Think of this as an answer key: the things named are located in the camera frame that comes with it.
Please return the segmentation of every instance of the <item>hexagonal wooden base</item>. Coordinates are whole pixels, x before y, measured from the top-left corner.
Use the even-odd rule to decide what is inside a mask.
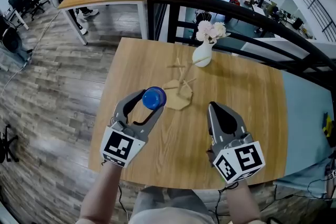
[[[192,90],[188,86],[183,85],[181,87],[180,94],[177,95],[178,87],[178,80],[176,79],[169,81],[163,86],[164,92],[167,95],[166,108],[182,110],[186,106],[190,105],[191,98],[193,96]]]

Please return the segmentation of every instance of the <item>white table leg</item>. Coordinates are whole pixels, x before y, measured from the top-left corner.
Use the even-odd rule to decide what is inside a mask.
[[[19,19],[19,21],[23,24],[23,26],[24,26],[27,30],[29,30],[28,25],[27,25],[27,24],[25,23],[25,21],[22,19],[22,17],[21,17],[21,15],[19,14],[19,12],[14,11],[14,13],[15,13],[16,17]]]
[[[77,37],[79,38],[79,40],[82,42],[83,45],[87,45],[88,42],[86,41],[85,37],[82,35],[82,33],[80,32],[78,26],[76,25],[75,21],[73,20],[72,16],[70,15],[68,10],[63,9],[62,10],[64,16],[66,17],[69,25],[72,27],[72,29],[75,31]]]
[[[139,13],[141,37],[142,39],[148,39],[148,27],[147,27],[144,1],[138,2],[138,13]]]

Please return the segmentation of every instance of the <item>vase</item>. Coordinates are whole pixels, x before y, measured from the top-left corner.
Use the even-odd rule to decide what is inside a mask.
[[[210,63],[212,58],[212,47],[214,45],[215,43],[210,44],[208,41],[205,40],[203,41],[202,45],[195,49],[193,53],[193,62],[208,57],[205,60],[196,63],[196,66],[205,67]]]

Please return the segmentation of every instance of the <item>sneaker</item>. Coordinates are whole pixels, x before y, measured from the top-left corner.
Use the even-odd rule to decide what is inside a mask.
[[[97,9],[89,9],[89,11],[87,13],[83,13],[83,18],[89,18],[90,16],[94,16],[97,15],[99,13],[99,10]]]
[[[82,35],[85,35],[88,31],[85,28],[82,28],[80,32],[82,33]]]

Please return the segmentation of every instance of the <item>floor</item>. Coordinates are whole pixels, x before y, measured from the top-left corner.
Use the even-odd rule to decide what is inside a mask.
[[[240,0],[240,5],[244,8],[249,8],[248,6],[246,6],[244,4],[245,0]],[[195,19],[195,9],[194,8],[187,8],[186,9],[186,16],[185,16],[185,21],[186,22],[192,22]],[[211,23],[215,23],[215,22],[224,22],[224,15],[218,14],[216,15],[216,13],[211,13],[212,15],[212,20]],[[242,34],[244,36],[248,36],[251,38],[259,38],[260,34],[256,34],[254,33],[254,30],[257,29],[256,26],[251,25],[249,23],[243,22],[243,21],[238,21],[237,19],[231,19],[231,21],[227,24],[225,24],[225,27],[227,28],[227,30],[238,33],[238,34]],[[189,36],[192,35],[193,30],[191,29],[184,29],[184,34],[183,36],[185,38],[188,38]],[[271,33],[266,33],[265,38],[267,37],[274,37],[273,34]],[[217,42],[218,45],[225,45],[228,47],[232,47],[232,48],[236,48],[236,49],[241,49],[243,47],[243,45],[245,44],[244,41],[241,40],[237,40],[237,39],[233,39],[233,38],[224,38],[224,39],[219,39]]]
[[[103,6],[100,14],[80,23],[88,28],[89,44],[75,37],[62,13],[51,5],[19,33],[27,49],[33,49],[49,22],[57,15],[39,43],[31,63],[6,87],[0,100],[0,130],[10,123],[10,136],[18,163],[0,165],[0,185],[8,210],[20,223],[75,223],[81,202],[97,173],[87,169],[89,145],[108,70],[121,37],[140,38],[137,8]],[[0,56],[9,71],[0,70],[0,90],[18,71],[9,58]],[[132,211],[142,185],[121,182],[122,201]],[[283,223],[309,223],[323,207],[322,200],[291,197],[274,202],[272,183],[251,188],[262,218],[274,216]],[[277,189],[276,199],[293,190]],[[198,190],[206,206],[214,210],[217,190]],[[225,194],[219,214],[228,214]],[[229,216],[221,217],[228,223]],[[119,203],[111,223],[127,223]]]

